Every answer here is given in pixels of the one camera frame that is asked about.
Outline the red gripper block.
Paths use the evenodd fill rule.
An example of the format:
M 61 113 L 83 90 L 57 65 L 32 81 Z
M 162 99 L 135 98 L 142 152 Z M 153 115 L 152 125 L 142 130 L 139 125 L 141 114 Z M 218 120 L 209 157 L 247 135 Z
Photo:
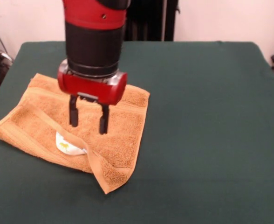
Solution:
M 58 85 L 62 92 L 71 95 L 69 100 L 69 123 L 78 126 L 77 97 L 88 98 L 101 104 L 100 134 L 107 134 L 109 122 L 109 106 L 116 105 L 122 98 L 126 84 L 127 73 L 117 72 L 107 79 L 87 79 L 74 74 L 58 72 Z

